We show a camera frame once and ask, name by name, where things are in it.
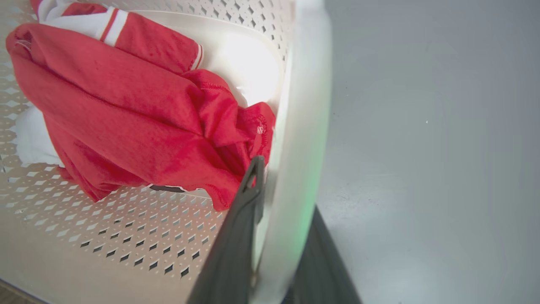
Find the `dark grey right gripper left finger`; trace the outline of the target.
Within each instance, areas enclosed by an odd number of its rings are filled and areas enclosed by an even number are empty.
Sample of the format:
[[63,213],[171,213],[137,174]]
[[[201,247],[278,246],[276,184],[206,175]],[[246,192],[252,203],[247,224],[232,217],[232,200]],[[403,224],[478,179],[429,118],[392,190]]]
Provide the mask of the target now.
[[248,304],[255,229],[264,213],[265,158],[254,157],[211,246],[187,304]]

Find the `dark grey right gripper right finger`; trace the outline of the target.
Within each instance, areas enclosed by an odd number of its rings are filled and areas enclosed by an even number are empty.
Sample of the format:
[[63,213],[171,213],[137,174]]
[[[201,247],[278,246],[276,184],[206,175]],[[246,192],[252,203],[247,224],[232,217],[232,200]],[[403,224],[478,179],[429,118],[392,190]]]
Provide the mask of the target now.
[[282,304],[362,304],[317,207],[299,266]]

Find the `white perforated plastic laundry basket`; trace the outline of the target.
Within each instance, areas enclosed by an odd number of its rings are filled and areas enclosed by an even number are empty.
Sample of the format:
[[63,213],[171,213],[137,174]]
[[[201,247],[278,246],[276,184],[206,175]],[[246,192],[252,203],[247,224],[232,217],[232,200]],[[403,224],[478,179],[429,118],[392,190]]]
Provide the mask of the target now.
[[[203,67],[244,103],[277,111],[264,214],[255,231],[255,302],[281,301],[316,200],[331,104],[324,0],[79,0],[133,11],[201,43]],[[226,212],[203,190],[122,188],[93,203],[50,164],[23,164],[16,119],[30,103],[5,39],[37,21],[0,0],[0,294],[47,304],[185,304]]]

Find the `red garment with white stripes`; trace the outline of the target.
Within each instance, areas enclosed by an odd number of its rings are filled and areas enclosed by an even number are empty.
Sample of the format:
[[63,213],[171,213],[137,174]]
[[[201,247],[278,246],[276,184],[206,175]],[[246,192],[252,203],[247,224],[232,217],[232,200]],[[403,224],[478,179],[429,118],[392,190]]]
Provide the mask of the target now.
[[65,167],[97,202],[120,187],[204,189],[231,207],[251,160],[268,157],[275,115],[240,106],[201,67],[203,47],[135,12],[30,0],[38,22],[6,39],[22,93],[43,113]]

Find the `white cloth garment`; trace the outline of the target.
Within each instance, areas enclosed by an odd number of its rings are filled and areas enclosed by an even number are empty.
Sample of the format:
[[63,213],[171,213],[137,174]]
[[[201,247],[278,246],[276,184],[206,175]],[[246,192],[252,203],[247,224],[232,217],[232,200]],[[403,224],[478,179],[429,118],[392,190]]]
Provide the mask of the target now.
[[43,113],[30,106],[16,119],[16,154],[23,164],[46,163],[65,167],[46,128]]

